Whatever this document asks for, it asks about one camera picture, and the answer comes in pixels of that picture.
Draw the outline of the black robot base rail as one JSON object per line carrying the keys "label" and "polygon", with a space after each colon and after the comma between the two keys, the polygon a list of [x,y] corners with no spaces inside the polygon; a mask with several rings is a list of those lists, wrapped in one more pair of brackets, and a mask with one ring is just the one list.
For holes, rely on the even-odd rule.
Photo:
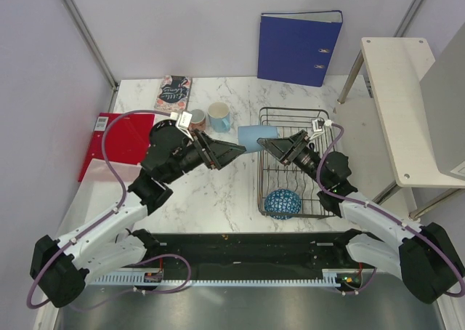
{"label": "black robot base rail", "polygon": [[137,230],[145,267],[183,279],[303,279],[359,265],[343,247],[345,233],[149,233]]}

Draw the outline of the pink ceramic mug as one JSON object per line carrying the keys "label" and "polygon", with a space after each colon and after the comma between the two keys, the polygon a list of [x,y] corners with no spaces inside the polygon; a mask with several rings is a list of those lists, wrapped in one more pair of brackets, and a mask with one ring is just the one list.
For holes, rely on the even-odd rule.
{"label": "pink ceramic mug", "polygon": [[206,114],[201,109],[191,110],[192,118],[189,129],[204,131],[206,129]]}

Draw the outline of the blue tumbler cup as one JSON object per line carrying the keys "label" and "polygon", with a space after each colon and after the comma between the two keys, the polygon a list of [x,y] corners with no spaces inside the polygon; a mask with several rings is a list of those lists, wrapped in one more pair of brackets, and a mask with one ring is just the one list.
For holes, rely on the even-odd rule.
{"label": "blue tumbler cup", "polygon": [[246,148],[246,153],[255,153],[262,149],[257,142],[259,138],[279,138],[277,127],[265,125],[238,127],[238,144]]}

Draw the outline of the blue patterned bowl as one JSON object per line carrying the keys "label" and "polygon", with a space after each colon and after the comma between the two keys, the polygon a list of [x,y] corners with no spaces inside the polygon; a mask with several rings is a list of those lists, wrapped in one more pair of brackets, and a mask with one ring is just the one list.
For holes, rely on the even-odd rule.
{"label": "blue patterned bowl", "polygon": [[302,202],[299,195],[287,189],[277,189],[271,192],[264,201],[264,208],[276,220],[289,220],[290,214],[298,214]]}

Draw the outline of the light blue handled mug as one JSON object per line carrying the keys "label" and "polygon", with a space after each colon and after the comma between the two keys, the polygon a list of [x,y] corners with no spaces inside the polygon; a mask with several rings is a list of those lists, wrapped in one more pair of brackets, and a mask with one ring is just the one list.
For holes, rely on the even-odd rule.
{"label": "light blue handled mug", "polygon": [[230,109],[224,102],[213,102],[208,110],[209,123],[215,132],[230,131]]}

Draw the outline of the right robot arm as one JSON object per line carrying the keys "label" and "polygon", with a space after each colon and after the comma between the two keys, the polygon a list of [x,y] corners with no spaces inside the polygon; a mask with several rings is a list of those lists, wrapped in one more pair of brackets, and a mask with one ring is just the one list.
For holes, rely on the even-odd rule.
{"label": "right robot arm", "polygon": [[404,220],[367,199],[349,183],[352,172],[347,156],[332,145],[319,154],[305,131],[257,142],[282,165],[293,164],[316,182],[324,209],[362,228],[333,248],[337,265],[361,262],[376,267],[400,279],[415,298],[427,304],[442,295],[464,296],[463,290],[451,291],[455,285],[464,285],[464,265],[443,227]]}

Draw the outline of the black plate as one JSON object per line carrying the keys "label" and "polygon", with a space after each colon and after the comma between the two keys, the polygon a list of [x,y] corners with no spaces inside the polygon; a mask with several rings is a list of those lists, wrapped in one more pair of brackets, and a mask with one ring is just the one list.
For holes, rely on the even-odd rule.
{"label": "black plate", "polygon": [[172,149],[179,147],[184,134],[176,127],[176,121],[166,119],[156,123],[149,134],[151,146]]}

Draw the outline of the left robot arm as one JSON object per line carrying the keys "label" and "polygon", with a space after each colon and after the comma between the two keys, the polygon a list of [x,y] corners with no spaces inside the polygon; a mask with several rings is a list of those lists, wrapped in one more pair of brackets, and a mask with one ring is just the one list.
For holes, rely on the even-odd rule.
{"label": "left robot arm", "polygon": [[43,291],[56,308],[69,305],[86,286],[109,272],[140,263],[151,267],[159,249],[150,234],[137,231],[119,244],[111,240],[124,228],[150,216],[172,195],[169,184],[200,165],[220,170],[245,153],[242,145],[215,140],[205,132],[183,132],[170,121],[155,125],[141,170],[112,207],[60,236],[37,240],[31,261],[31,292]]}

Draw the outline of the black wire dish rack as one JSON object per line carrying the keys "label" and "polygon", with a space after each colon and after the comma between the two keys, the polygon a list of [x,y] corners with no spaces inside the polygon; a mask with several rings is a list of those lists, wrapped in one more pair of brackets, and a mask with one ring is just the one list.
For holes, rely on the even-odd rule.
{"label": "black wire dish rack", "polygon": [[[259,125],[276,126],[279,137],[290,137],[301,130],[312,135],[312,120],[329,119],[323,109],[263,107],[259,111]],[[335,216],[335,199],[329,199],[321,192],[318,184],[295,164],[283,165],[267,151],[258,153],[257,206],[261,214],[270,216],[264,208],[266,197],[277,189],[296,192],[302,202],[298,214],[291,218],[322,219]]]}

